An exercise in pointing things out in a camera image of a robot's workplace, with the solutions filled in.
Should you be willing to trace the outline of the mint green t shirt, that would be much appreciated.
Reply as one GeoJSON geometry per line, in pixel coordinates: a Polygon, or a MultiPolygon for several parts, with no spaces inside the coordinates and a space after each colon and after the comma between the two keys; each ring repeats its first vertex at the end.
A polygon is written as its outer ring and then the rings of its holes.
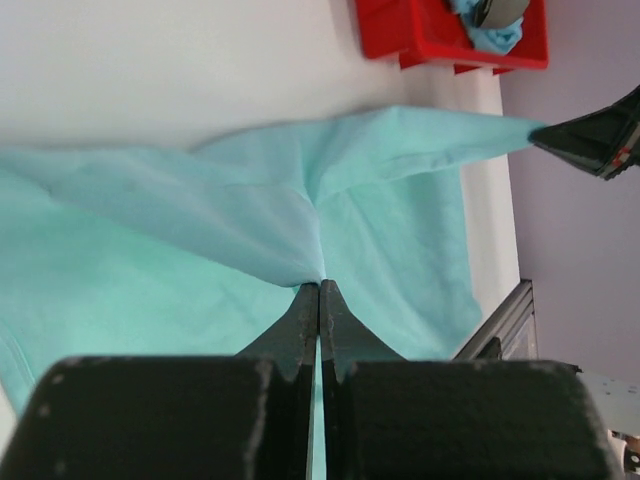
{"type": "MultiPolygon", "coordinates": [[[[18,422],[68,357],[233,356],[336,281],[387,345],[448,359],[482,314],[461,170],[533,120],[392,106],[193,150],[1,152],[1,385],[18,422]]],[[[316,339],[312,473],[324,479],[316,339]]]]}

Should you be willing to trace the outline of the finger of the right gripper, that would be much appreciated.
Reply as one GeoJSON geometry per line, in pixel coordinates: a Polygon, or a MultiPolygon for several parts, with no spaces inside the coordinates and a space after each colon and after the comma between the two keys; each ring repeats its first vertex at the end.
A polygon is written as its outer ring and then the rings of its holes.
{"type": "Polygon", "coordinates": [[[588,115],[534,130],[529,141],[605,181],[639,165],[639,90],[588,115]]]}

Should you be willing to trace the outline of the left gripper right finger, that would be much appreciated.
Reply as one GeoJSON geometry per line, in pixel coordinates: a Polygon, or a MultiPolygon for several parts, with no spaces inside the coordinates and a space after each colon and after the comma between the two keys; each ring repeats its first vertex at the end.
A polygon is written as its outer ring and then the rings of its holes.
{"type": "Polygon", "coordinates": [[[410,361],[337,284],[319,293],[330,479],[619,479],[576,371],[542,360],[410,361]]]}

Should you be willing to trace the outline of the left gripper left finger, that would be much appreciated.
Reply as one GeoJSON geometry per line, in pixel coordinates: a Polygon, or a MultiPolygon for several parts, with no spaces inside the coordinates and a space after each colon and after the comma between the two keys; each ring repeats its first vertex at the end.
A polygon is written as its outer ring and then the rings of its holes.
{"type": "Polygon", "coordinates": [[[233,356],[54,364],[1,461],[5,479],[307,479],[319,293],[233,356]]]}

